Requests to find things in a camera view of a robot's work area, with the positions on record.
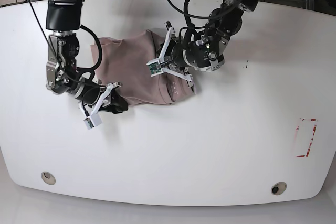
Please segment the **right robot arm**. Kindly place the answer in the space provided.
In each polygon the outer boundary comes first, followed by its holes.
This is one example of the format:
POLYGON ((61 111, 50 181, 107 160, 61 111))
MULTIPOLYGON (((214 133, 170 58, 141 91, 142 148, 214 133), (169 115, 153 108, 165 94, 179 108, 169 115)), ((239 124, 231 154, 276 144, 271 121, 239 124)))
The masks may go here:
POLYGON ((48 36, 48 61, 46 64, 47 88, 55 94, 68 93, 79 102, 85 115, 87 128, 102 123, 99 112, 120 114, 128 110, 124 98, 117 94, 119 82, 106 85, 93 81, 95 71, 103 60, 103 51, 97 35, 81 24, 84 0, 48 0, 46 29, 48 36), (83 29, 94 39, 98 48, 98 59, 90 68, 77 66, 76 57, 80 45, 76 30, 83 29))

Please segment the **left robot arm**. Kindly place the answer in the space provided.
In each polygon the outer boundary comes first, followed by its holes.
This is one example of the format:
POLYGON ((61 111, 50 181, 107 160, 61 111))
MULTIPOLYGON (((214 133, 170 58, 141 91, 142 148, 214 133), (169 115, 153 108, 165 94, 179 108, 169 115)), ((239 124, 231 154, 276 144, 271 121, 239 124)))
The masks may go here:
POLYGON ((193 77, 189 68, 196 71, 212 72, 224 63, 224 50, 231 37, 237 34, 242 26, 244 12, 255 10, 259 0, 222 0, 219 8, 205 17, 207 23, 197 27, 192 19, 201 16, 192 15, 188 11, 190 0, 185 0, 183 9, 173 8, 183 14, 186 25, 178 32, 170 22, 166 22, 165 41, 159 50, 159 56, 147 62, 151 76, 168 73, 184 79, 189 86, 193 85, 193 77))

